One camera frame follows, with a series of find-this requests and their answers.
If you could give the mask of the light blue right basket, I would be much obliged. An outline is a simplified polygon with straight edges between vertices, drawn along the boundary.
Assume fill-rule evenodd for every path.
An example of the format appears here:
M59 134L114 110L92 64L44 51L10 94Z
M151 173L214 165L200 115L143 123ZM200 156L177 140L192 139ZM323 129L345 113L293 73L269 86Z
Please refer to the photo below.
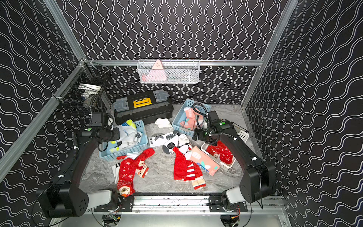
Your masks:
M195 103L195 109L201 113L205 114L211 109L210 105L187 99L172 122L173 129L179 131L180 134L185 134L192 137L194 134L194 129L197 128L196 116L200 115L200 113L195 112L193 109L193 105Z

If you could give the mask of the white grey patterned sock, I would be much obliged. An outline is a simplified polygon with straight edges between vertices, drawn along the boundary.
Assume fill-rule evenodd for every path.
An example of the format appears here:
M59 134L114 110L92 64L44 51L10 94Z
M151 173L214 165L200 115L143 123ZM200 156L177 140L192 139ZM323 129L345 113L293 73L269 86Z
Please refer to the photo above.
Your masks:
M178 131L172 131L167 134L149 137L149 145L151 148L161 146L165 154L173 154L174 148L178 147L179 144L179 135Z

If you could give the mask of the white perforated basket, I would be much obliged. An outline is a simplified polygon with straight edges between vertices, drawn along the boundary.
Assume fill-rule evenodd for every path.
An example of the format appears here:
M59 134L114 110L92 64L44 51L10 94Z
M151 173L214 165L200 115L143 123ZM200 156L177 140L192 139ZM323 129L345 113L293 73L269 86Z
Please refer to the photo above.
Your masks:
M233 125L239 137L246 142L249 138L249 131L235 123ZM203 143L200 149L207 155L211 155L224 170L230 169L236 161L232 152L221 141L217 142L217 146Z

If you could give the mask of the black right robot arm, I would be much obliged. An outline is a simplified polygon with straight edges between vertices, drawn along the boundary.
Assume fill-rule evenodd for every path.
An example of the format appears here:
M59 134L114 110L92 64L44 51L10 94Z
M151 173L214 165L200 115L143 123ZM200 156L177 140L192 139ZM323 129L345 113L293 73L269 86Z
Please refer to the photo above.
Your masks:
M239 185L222 193L224 206L240 202L253 203L275 194L275 166L264 161L248 147L238 135L233 122L214 120L206 129L197 127L192 138L210 145L222 142L243 170Z

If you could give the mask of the white black-striped sock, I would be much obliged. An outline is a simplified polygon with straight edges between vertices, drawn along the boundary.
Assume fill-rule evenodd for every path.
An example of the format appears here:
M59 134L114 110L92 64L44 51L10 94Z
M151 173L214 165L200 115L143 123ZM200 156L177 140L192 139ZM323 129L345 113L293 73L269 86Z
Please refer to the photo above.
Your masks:
M180 134L178 138L178 149L182 154L189 152L192 147L190 141L185 134Z

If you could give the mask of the pink sock on table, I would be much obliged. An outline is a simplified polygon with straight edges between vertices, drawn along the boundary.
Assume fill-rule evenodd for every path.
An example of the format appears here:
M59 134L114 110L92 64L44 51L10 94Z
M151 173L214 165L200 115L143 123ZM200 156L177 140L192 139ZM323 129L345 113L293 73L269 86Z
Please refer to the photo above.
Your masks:
M220 165L216 163L213 158L208 156L205 152L200 150L197 146L190 150L189 160L196 163L202 170L210 176L214 176L220 169Z

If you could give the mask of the plain white sock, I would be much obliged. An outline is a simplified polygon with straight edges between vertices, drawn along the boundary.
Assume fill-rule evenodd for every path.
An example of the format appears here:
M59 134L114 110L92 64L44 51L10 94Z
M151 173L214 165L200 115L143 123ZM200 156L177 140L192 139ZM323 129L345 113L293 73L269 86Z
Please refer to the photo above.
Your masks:
M158 118L155 121L155 125L158 126L158 128L169 128L169 129L173 128L170 121L167 118Z

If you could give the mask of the white neon yellow sock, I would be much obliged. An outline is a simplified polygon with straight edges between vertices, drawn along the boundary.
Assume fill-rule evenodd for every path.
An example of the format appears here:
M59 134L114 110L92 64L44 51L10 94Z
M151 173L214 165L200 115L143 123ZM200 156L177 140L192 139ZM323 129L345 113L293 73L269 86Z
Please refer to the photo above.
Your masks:
M110 153L119 153L122 150L133 148L141 141L142 133L137 131L136 124L132 120L127 120L118 126L113 126L112 129L119 128L120 139L108 143L108 151Z

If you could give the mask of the red christmas sock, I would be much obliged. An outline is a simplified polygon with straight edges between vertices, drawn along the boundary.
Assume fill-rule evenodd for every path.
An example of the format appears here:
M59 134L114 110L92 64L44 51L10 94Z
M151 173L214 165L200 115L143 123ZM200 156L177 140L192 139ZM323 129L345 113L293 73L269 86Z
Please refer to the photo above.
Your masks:
M227 165L230 165L233 162L233 154L221 141L218 141L216 146L209 145L206 151L214 158L220 159L221 162Z

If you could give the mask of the light blue left basket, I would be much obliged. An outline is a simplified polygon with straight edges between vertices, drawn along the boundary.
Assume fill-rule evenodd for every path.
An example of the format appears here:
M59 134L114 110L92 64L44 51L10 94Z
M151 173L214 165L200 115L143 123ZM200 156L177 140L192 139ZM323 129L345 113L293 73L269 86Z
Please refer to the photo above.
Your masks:
M119 156L128 153L142 152L148 148L148 139L144 122L128 120L121 125L113 126L119 129L118 140L108 142L106 151L99 151L99 157L107 161L113 161Z

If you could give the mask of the black plastic toolbox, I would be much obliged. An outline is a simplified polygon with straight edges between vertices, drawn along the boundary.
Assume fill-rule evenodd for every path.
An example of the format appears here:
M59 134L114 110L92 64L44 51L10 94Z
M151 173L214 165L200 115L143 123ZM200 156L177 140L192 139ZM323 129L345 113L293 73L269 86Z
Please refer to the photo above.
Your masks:
M172 100L163 89L122 97L113 103L117 125L121 125L127 120L143 121L147 125L154 123L159 118L172 118L173 111Z

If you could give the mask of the light blue basket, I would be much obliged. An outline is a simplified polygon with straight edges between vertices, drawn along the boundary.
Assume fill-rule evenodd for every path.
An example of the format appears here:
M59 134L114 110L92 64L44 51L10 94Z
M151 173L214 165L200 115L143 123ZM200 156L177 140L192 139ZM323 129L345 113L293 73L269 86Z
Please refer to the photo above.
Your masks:
M113 161L119 156L128 153L142 152L148 148L148 139L144 122L128 120L121 125L113 126L119 129L118 140L108 142L106 151L99 151L99 157L107 161Z
M200 115L200 113L195 112L193 109L193 105L195 103L195 109L201 113L205 114L211 109L210 105L187 99L172 122L173 129L179 131L180 134L185 134L192 137L194 134L194 129L197 128L196 116Z

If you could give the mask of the red santa sock front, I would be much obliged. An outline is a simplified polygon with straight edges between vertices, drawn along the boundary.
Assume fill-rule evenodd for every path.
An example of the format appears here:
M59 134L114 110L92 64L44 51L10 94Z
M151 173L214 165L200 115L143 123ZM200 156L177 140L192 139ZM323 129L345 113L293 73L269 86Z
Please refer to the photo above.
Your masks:
M119 194L126 198L135 192L133 180L135 176L144 178L149 167L146 165L145 161L153 156L155 151L152 148L144 150L135 159L127 158L123 160L120 164L120 169L118 173L117 191Z

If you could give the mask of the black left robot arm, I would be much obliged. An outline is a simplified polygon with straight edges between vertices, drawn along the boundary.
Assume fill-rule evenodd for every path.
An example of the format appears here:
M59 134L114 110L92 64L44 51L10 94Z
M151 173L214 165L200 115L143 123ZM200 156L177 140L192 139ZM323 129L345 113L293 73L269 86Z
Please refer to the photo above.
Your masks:
M92 208L119 207L115 189L85 193L79 188L93 152L120 135L118 129L111 128L111 118L107 113L93 113L90 125L72 134L73 151L50 183L36 191L36 200L47 218L80 217Z

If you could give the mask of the pink sock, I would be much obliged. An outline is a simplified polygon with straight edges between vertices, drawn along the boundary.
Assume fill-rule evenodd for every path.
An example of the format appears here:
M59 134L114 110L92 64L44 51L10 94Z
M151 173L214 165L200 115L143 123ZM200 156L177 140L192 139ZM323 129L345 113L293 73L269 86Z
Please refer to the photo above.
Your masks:
M198 124L202 128L205 128L207 126L204 116L198 113L202 111L197 107L195 109L197 111L195 111L192 107L185 107L183 109L185 116L181 119L181 122L179 123L181 127L193 131L198 128Z
M190 150L189 160L196 163L202 170L210 176L214 176L220 169L220 165L216 163L213 158L208 156L205 152L200 150L197 146Z

